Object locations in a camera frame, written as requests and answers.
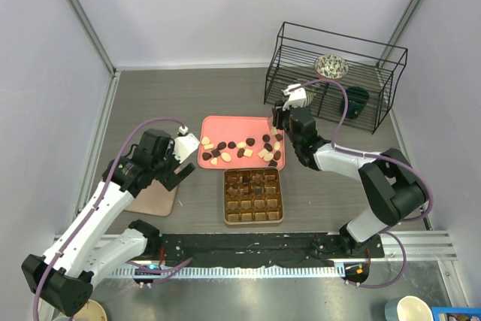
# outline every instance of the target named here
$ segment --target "gray floor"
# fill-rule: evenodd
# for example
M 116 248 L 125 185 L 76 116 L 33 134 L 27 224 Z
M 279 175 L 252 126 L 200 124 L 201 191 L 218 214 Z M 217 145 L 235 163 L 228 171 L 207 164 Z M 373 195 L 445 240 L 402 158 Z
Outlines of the gray floor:
M 366 283 L 391 280 L 400 267 L 372 264 Z M 386 302 L 405 295 L 450 306 L 436 262 L 409 262 L 404 276 L 385 289 L 356 289 L 339 278 L 172 280 L 152 289 L 139 289 L 132 279 L 105 279 L 92 298 L 118 321 L 386 321 Z
M 181 71 L 124 71 L 121 75 L 105 135 L 97 179 L 140 122 L 159 116 L 177 117 L 200 135 L 202 120 L 209 115 L 263 117 L 271 112 L 262 104 L 265 68 L 204 69 Z M 156 125 L 174 134 L 177 127 Z M 335 124 L 317 120 L 319 133 L 329 139 Z M 343 127 L 339 144 L 360 150 L 398 147 L 391 120 L 387 117 L 374 135 Z M 360 183 L 337 174 L 305 168 L 286 147 L 286 167 L 281 171 L 284 221 L 269 232 L 336 231 L 367 206 Z M 153 217 L 124 211 L 109 233 L 123 232 L 141 218 L 164 233 L 256 232 L 266 228 L 229 228 L 222 218 L 222 172 L 197 169 L 180 185 L 174 209 L 168 217 Z M 398 229 L 424 229 L 421 222 Z

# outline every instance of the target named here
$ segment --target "muffin tray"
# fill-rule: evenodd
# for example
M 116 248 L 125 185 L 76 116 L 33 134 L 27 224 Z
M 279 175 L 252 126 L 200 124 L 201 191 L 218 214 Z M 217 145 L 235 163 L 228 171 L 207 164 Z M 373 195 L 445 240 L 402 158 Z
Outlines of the muffin tray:
M 274 224 L 283 218 L 283 198 L 276 168 L 224 171 L 225 223 L 232 226 Z

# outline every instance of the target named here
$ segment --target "gray wooden tabletop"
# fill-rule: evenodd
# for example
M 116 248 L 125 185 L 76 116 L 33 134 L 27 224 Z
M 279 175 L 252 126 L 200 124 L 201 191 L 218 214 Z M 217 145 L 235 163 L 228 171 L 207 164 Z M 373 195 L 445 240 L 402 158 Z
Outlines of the gray wooden tabletop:
M 124 71 L 113 103 L 96 180 L 118 152 L 130 131 L 140 122 L 160 116 L 184 121 L 197 136 L 202 120 L 210 115 L 266 117 L 269 104 L 262 104 L 265 68 L 193 69 L 176 71 Z M 329 139 L 335 124 L 317 120 L 319 134 Z M 175 134 L 173 123 L 155 125 Z M 367 151 L 398 147 L 389 117 L 372 135 L 344 126 L 340 145 Z M 195 156 L 192 162 L 197 165 Z M 286 144 L 286 166 L 280 172 L 284 220 L 278 226 L 228 227 L 222 215 L 222 171 L 200 167 L 179 187 L 172 213 L 155 217 L 124 211 L 108 233 L 122 233 L 136 219 L 164 233 L 205 232 L 307 232 L 337 231 L 368 206 L 359 182 L 339 174 L 305 168 Z M 424 229 L 422 222 L 406 223 L 398 229 Z

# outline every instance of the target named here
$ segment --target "dish rack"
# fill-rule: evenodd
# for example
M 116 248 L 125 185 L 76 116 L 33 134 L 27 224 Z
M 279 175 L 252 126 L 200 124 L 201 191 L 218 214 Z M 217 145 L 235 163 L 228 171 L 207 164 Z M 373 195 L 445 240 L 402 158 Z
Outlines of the dish rack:
M 264 103 L 281 99 L 288 85 L 317 79 L 314 62 L 324 54 L 338 55 L 349 66 L 348 73 L 339 80 L 349 99 L 344 124 L 374 133 L 394 104 L 407 64 L 407 48 L 284 22 L 265 77 Z M 306 90 L 312 99 L 312 115 L 333 122 L 340 120 L 343 95 L 338 87 L 318 83 Z

